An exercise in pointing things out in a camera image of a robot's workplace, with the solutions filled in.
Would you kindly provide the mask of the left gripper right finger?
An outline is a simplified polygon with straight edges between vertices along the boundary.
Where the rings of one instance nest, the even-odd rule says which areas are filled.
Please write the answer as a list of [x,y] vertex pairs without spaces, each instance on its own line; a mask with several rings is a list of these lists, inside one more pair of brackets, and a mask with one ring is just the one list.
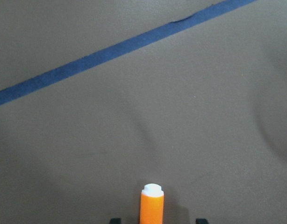
[[207,224],[207,219],[205,219],[205,218],[197,218],[195,220],[195,223],[196,224]]

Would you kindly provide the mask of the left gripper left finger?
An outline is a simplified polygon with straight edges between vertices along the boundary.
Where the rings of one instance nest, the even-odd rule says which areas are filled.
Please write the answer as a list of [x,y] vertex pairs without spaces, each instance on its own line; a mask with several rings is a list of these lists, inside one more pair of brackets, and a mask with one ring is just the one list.
[[120,218],[112,218],[110,219],[110,224],[121,224],[122,220]]

